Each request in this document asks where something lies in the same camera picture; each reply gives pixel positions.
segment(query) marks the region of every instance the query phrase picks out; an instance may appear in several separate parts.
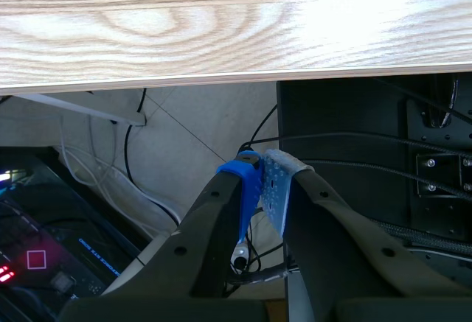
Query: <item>wood grain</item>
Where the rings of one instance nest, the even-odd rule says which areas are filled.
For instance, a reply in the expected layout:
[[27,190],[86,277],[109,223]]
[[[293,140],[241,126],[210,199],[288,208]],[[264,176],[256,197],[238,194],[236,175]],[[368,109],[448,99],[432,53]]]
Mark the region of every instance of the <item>wood grain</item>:
[[472,0],[0,0],[0,94],[472,70]]

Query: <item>tile floor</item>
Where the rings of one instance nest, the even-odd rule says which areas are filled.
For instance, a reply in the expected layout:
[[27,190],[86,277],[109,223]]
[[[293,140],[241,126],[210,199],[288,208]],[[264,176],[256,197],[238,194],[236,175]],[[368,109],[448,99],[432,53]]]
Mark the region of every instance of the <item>tile floor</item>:
[[[142,90],[97,91],[123,107],[136,108]],[[276,103],[275,83],[237,85],[194,85],[177,88],[150,88],[143,107],[145,127],[133,127],[128,154],[134,180],[184,216],[198,194],[215,174],[216,168],[234,158],[238,147],[251,138],[255,128]],[[0,106],[1,146],[46,146],[60,144],[59,117],[68,147],[91,152],[89,119],[81,113],[65,111],[13,97]],[[6,119],[22,117],[23,119]],[[123,140],[126,125],[91,118],[94,149],[99,158],[125,171]],[[259,137],[277,135],[277,115],[261,129]],[[277,143],[254,147],[264,151]],[[106,165],[98,166],[89,156],[71,150],[101,178]],[[85,181],[90,176],[68,157],[73,170]],[[152,227],[153,234],[168,234],[173,224],[155,205],[138,195],[116,171],[108,171],[101,184],[112,200],[128,216]],[[254,244],[259,252],[280,242],[264,214],[253,217]],[[263,266],[282,261],[279,250],[263,258]],[[239,289],[235,298],[280,298],[283,281]]]

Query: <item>blue bracket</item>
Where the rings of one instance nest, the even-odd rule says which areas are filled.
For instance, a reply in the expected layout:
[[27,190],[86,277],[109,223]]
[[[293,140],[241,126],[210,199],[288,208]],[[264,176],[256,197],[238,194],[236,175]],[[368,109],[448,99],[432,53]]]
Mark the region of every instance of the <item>blue bracket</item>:
[[[255,155],[259,158],[259,167],[256,169],[253,164],[244,161],[244,155]],[[218,167],[216,173],[226,171],[238,175],[243,181],[243,193],[241,194],[241,210],[239,222],[239,241],[244,240],[248,231],[254,210],[257,208],[259,198],[263,190],[264,163],[259,153],[255,151],[242,151],[235,160],[226,162]]]

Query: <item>white cable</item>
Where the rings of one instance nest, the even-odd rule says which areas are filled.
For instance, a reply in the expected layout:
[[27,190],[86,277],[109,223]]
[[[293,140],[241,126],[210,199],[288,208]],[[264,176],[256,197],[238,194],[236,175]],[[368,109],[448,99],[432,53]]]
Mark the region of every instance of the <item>white cable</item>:
[[[84,155],[87,155],[87,156],[90,156],[90,157],[94,157],[91,153],[88,153],[86,152],[85,150],[82,150],[80,149],[79,147],[73,147],[73,146],[70,146],[70,145],[67,145],[66,146],[66,149],[72,149],[72,150],[76,150],[78,151],[79,153],[82,153]],[[178,223],[180,224],[181,221],[182,221],[182,218],[181,216],[175,211],[173,210],[171,207],[169,207],[168,205],[166,204],[163,204],[162,200],[158,200],[154,197],[152,197],[151,195],[149,195],[148,193],[142,191],[140,188],[138,188],[133,182],[130,181],[130,179],[128,178],[128,176],[122,172],[121,169],[119,169],[118,167],[114,166],[114,165],[110,165],[108,162],[102,160],[101,158],[98,158],[96,157],[97,161],[100,162],[101,164],[104,164],[104,165],[107,165],[107,166],[110,166],[110,168],[115,171],[118,175],[120,175],[130,186],[132,186],[139,194],[141,194],[143,197],[147,198],[148,200],[152,201],[152,202],[155,202],[155,203],[159,203],[159,205],[163,206],[164,208],[166,208],[178,221]]]
[[[67,169],[69,170],[71,176],[78,182],[78,183],[81,183],[81,184],[84,184],[86,186],[100,186],[100,183],[98,181],[96,181],[95,179],[95,182],[94,183],[90,183],[90,182],[86,182],[86,181],[83,181],[81,180],[80,178],[77,177],[77,175],[74,173],[74,171],[72,170],[72,167],[69,163],[69,159],[67,157],[67,154],[70,154],[70,155],[73,155],[71,152],[67,152],[66,151],[66,141],[65,141],[65,138],[64,138],[64,132],[63,132],[63,117],[62,115],[56,113],[56,114],[53,114],[53,115],[48,115],[48,116],[40,116],[40,117],[8,117],[8,116],[1,116],[2,119],[6,119],[6,120],[10,120],[10,121],[38,121],[38,120],[43,120],[43,119],[58,119],[59,120],[59,134],[60,134],[60,149],[61,149],[61,152],[62,152],[62,156],[64,158],[64,162],[66,163],[66,167]],[[101,158],[98,158],[96,156],[93,156],[92,154],[90,153],[87,153],[85,150],[82,150],[78,147],[69,147],[71,149],[74,149],[76,151],[80,151],[81,153],[85,154],[85,155],[88,155],[88,156],[91,156],[93,158],[96,158],[97,161],[101,162],[102,164],[106,164],[108,165],[110,168],[114,169],[115,171],[117,171],[117,173],[119,173],[136,191],[138,191],[139,193],[141,193],[141,195],[143,195],[145,198],[147,198],[148,200],[151,200],[155,203],[158,203],[160,206],[166,208],[166,210],[168,210],[178,221],[178,223],[180,224],[181,221],[182,221],[182,218],[181,216],[176,213],[175,210],[173,210],[172,208],[170,208],[169,206],[165,205],[162,203],[161,200],[157,200],[153,197],[151,197],[150,195],[148,195],[146,192],[142,191],[140,188],[138,188],[133,182],[130,181],[130,179],[128,178],[127,175],[125,175],[123,172],[121,172],[120,169],[116,168],[115,166],[113,166],[113,164],[109,164],[107,163],[106,161],[102,160]],[[81,164],[81,166],[85,169],[85,170],[89,170],[89,168],[87,166],[85,166],[85,164],[83,164],[82,161],[77,161],[78,164]]]
[[[93,174],[93,172],[73,153],[71,153],[70,151],[66,150],[66,152],[81,166],[84,168],[85,171],[87,171],[87,173],[90,175],[90,177],[92,178],[92,180],[97,183],[97,179],[95,178],[95,175]],[[102,196],[107,200],[107,202],[109,202],[109,204],[115,208],[115,210],[117,210],[119,213],[121,213],[124,217],[127,217],[131,222],[133,222],[135,225],[139,226],[150,238],[154,238],[154,236],[152,234],[150,234],[146,229],[145,227],[148,227],[148,228],[152,228],[152,226],[149,226],[145,223],[142,223],[136,219],[134,219],[133,217],[131,217],[130,215],[126,214],[112,199],[111,199],[111,196],[109,195],[108,191],[106,191],[106,189],[102,188],[101,185],[97,184],[97,188],[100,190],[100,193],[102,194]]]
[[[93,155],[94,157],[94,161],[95,163],[98,165],[98,157],[97,157],[97,154],[95,153],[95,146],[94,146],[94,134],[92,132],[92,129],[91,129],[91,116],[89,115],[87,117],[87,123],[88,123],[88,145],[90,146],[90,151],[91,151],[91,154]],[[98,184],[101,184],[107,177],[108,173],[110,172],[110,169],[111,167],[114,165],[115,163],[115,158],[117,156],[117,127],[115,127],[115,125],[113,123],[111,123],[111,127],[112,127],[112,130],[113,130],[113,152],[111,154],[111,164],[109,164],[106,168],[106,170],[104,171],[101,179],[98,180]]]

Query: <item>floor tile grout line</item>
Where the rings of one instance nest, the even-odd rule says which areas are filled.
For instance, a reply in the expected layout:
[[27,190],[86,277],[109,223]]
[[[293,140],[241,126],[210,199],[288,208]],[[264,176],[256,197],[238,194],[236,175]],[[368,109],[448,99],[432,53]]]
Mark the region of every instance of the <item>floor tile grout line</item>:
[[177,86],[173,86],[173,89],[170,90],[170,93],[162,100],[161,104],[159,105],[160,107],[167,101],[167,99],[172,95],[172,93],[176,90]]
[[224,158],[222,158],[221,156],[219,156],[211,147],[209,147],[208,145],[206,145],[205,143],[202,142],[202,140],[200,140],[200,138],[198,138],[194,133],[192,133],[190,130],[187,129],[187,127],[185,127],[182,123],[180,123],[177,119],[175,119],[172,114],[170,114],[169,112],[167,112],[162,106],[159,106],[165,113],[167,113],[167,115],[172,118],[174,121],[176,121],[177,123],[179,123],[187,132],[189,132],[190,134],[192,134],[192,136],[195,137],[195,139],[197,139],[200,143],[202,143],[209,151],[211,151],[212,153],[214,153],[217,157],[219,157],[223,162],[226,163],[226,160]]
[[151,96],[149,96],[148,94],[146,94],[146,97],[147,97],[148,99],[150,99],[150,100],[151,100],[153,103],[155,103],[156,105],[162,106],[162,105],[164,104],[164,102],[166,102],[166,100],[169,98],[169,96],[172,95],[172,93],[173,93],[174,91],[175,91],[175,86],[174,86],[174,88],[173,88],[172,90],[170,90],[170,93],[162,100],[162,102],[161,102],[160,104],[159,104],[157,101],[155,101],[155,100],[154,100]]

